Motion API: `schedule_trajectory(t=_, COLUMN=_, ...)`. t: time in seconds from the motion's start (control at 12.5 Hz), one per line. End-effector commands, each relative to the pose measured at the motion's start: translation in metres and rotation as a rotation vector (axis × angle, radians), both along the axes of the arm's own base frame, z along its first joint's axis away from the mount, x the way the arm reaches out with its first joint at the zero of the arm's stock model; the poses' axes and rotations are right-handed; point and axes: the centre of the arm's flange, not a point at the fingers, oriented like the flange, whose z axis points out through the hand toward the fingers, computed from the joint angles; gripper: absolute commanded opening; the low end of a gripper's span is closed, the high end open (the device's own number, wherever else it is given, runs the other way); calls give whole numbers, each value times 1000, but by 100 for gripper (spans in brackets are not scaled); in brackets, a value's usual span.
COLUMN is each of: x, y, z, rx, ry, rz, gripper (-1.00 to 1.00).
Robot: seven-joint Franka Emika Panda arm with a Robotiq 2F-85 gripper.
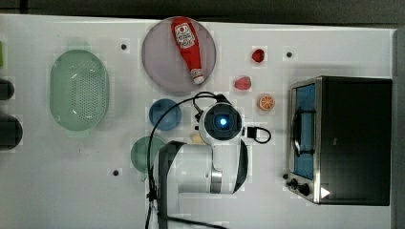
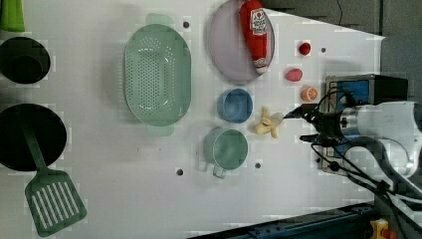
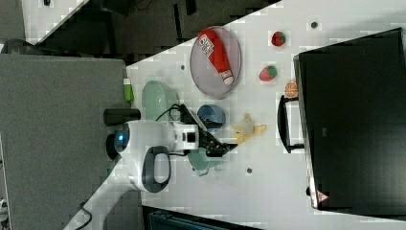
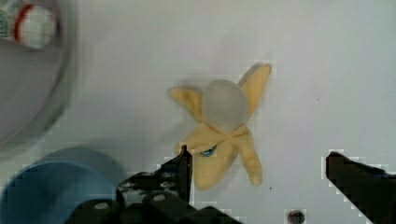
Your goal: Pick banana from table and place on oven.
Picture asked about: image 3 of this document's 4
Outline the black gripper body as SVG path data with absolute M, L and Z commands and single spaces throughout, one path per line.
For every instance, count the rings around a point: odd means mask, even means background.
M 221 157 L 228 151 L 223 148 L 223 144 L 218 141 L 211 132 L 207 130 L 197 113 L 186 108 L 184 104 L 180 105 L 180 121 L 186 125 L 197 125 L 198 127 L 198 146 L 206 150 L 209 157 Z

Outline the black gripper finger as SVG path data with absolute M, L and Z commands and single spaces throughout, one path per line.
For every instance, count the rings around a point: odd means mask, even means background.
M 226 149 L 227 151 L 231 151 L 237 147 L 237 144 L 230 144 L 230 143 L 224 143 L 223 148 Z

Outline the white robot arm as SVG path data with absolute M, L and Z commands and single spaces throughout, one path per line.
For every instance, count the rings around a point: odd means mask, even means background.
M 120 159 L 63 230 L 102 230 L 105 218 L 125 193 L 156 194 L 166 189 L 173 154 L 203 149 L 209 157 L 221 157 L 237 147 L 216 139 L 185 105 L 172 107 L 180 113 L 178 121 L 132 120 L 115 132 L 114 148 Z

